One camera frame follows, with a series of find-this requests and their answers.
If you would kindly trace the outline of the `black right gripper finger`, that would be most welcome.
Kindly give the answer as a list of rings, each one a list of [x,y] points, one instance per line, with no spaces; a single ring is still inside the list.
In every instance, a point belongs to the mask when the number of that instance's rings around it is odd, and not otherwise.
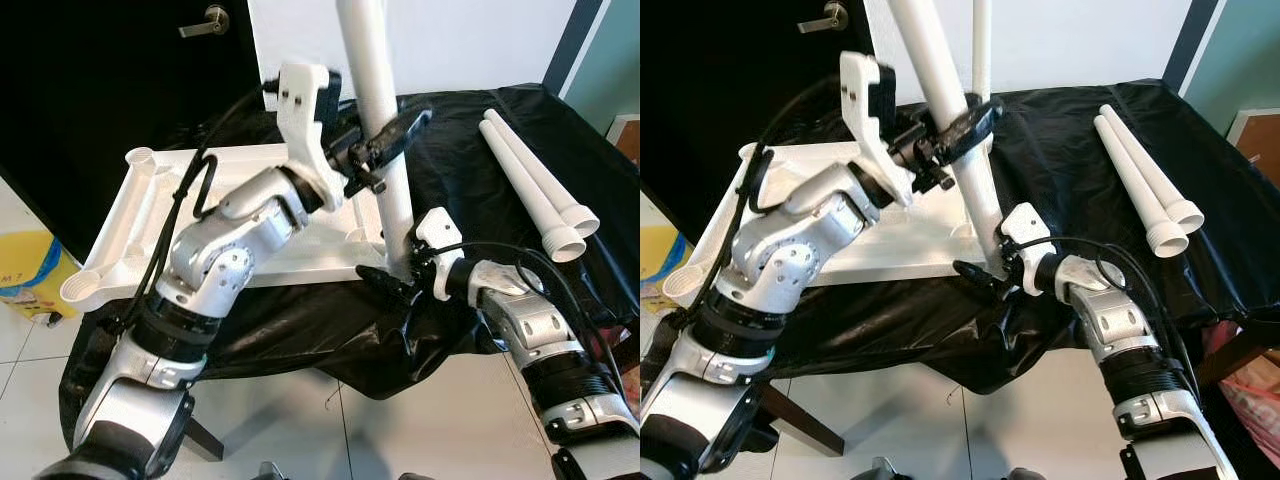
[[[411,303],[413,300],[412,285],[380,268],[357,265],[355,273],[365,285],[393,303]]]
[[[995,274],[984,270],[982,266],[963,260],[954,260],[952,269],[965,282],[970,283],[979,291],[983,291],[991,298],[1006,300],[1009,297],[1009,284],[1006,280],[1001,280]]]

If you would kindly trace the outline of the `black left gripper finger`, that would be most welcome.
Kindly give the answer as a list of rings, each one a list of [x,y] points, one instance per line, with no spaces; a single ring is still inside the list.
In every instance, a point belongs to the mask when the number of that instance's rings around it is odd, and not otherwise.
[[[402,111],[372,137],[372,169],[390,165],[430,122],[430,109]]]
[[[937,134],[937,159],[940,163],[955,163],[979,146],[993,133],[998,119],[1005,113],[1004,101],[1000,99],[984,102],[978,102],[980,97],[977,95],[966,95],[965,99],[975,102]]]

